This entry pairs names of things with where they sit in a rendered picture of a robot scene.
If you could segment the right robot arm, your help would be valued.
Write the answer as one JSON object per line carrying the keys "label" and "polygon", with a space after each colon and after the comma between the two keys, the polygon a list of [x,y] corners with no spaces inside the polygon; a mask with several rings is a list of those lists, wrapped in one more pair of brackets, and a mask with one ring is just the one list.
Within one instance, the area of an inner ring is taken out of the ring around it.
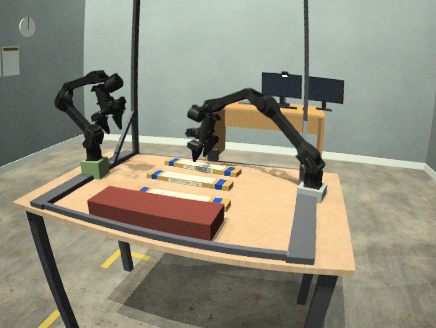
{"label": "right robot arm", "polygon": [[[104,132],[98,124],[90,124],[89,121],[74,107],[72,100],[74,90],[73,87],[78,88],[86,85],[86,83],[104,83],[97,86],[92,86],[91,92],[94,92],[95,90],[97,100],[103,96],[110,95],[109,93],[112,93],[122,88],[124,83],[123,79],[118,75],[118,73],[114,73],[111,76],[108,76],[103,70],[91,71],[82,78],[64,83],[62,89],[58,92],[55,98],[55,107],[58,108],[60,111],[66,112],[84,133],[85,140],[83,142],[83,147],[86,148],[87,154],[87,159],[85,161],[96,162],[103,158],[101,154],[100,144],[102,144]],[[66,94],[67,91],[68,94]],[[111,101],[107,99],[107,108],[110,108],[109,110],[121,109],[125,107],[125,103],[125,97],[119,97],[119,100],[114,100],[114,97],[112,97]]]}

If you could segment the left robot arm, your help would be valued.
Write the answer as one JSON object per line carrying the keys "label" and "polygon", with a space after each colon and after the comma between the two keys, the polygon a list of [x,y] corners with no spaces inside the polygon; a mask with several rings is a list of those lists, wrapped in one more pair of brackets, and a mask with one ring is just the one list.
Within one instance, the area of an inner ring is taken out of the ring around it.
{"label": "left robot arm", "polygon": [[[251,91],[255,96],[253,96]],[[305,167],[303,187],[319,190],[323,184],[322,169],[324,168],[323,166],[325,165],[325,162],[320,157],[320,152],[313,145],[306,142],[294,126],[282,114],[278,103],[272,96],[267,96],[253,88],[244,88],[243,90],[221,98],[205,100],[204,104],[200,107],[200,110],[198,110],[200,113],[196,111],[199,106],[196,104],[192,105],[187,112],[187,117],[198,123],[202,121],[201,126],[204,128],[214,129],[216,121],[221,120],[221,118],[219,114],[215,115],[212,112],[218,112],[234,101],[241,101],[240,99],[247,99],[251,104],[256,106],[257,110],[259,110],[263,115],[274,121],[296,148],[297,155],[295,157]],[[203,116],[204,119],[202,120]]]}

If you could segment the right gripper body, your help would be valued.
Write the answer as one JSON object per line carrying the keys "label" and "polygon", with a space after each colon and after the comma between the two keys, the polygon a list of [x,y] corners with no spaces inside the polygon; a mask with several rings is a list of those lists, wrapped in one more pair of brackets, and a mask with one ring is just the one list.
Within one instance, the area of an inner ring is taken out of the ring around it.
{"label": "right gripper body", "polygon": [[120,109],[111,109],[112,110],[112,111],[110,110],[111,112],[110,111],[106,112],[106,111],[108,111],[110,109],[110,108],[107,108],[107,99],[109,99],[111,101],[112,97],[113,96],[110,97],[110,95],[106,95],[106,96],[103,96],[103,97],[98,99],[97,105],[100,106],[100,111],[98,111],[98,112],[96,112],[96,113],[91,115],[92,122],[98,121],[101,118],[106,117],[106,115],[109,115],[109,114],[112,114],[112,113],[114,113],[112,115],[116,115],[116,114],[120,113],[121,110],[122,111],[126,110],[126,108],[121,108],[121,110]]}

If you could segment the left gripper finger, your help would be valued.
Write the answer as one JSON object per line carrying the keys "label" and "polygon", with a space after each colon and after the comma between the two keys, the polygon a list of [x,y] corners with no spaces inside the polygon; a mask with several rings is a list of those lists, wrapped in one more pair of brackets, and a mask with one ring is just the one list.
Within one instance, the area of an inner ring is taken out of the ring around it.
{"label": "left gripper finger", "polygon": [[203,150],[200,152],[197,152],[197,151],[191,149],[191,151],[192,151],[193,162],[196,162]]}
{"label": "left gripper finger", "polygon": [[204,144],[203,157],[205,157],[215,145],[214,142]]}

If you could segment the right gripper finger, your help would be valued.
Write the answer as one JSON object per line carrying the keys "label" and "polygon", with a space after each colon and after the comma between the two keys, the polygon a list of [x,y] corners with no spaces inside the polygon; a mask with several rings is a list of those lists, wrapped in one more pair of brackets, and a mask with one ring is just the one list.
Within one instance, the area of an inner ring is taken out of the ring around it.
{"label": "right gripper finger", "polygon": [[108,126],[107,119],[108,119],[108,116],[101,118],[100,120],[96,121],[95,123],[97,123],[109,135],[110,129]]}
{"label": "right gripper finger", "polygon": [[118,128],[121,130],[122,129],[122,115],[123,115],[124,111],[112,116],[114,122],[116,123],[116,125],[118,126]]}

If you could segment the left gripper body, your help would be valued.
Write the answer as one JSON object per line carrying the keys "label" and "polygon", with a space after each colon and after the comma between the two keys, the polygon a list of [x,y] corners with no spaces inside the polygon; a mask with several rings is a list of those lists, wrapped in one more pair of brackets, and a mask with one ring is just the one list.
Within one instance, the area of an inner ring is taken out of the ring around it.
{"label": "left gripper body", "polygon": [[[193,139],[193,140],[187,142],[188,148],[193,149],[197,152],[200,152],[203,150],[204,144],[213,143],[213,142],[215,144],[218,143],[219,138],[218,138],[218,136],[213,134],[215,132],[214,129],[207,129],[207,128],[204,128],[201,126],[198,128],[198,130],[200,130],[199,136],[198,136],[199,141]],[[212,137],[211,137],[211,133],[212,133]],[[201,144],[201,143],[203,143],[203,144]]]}

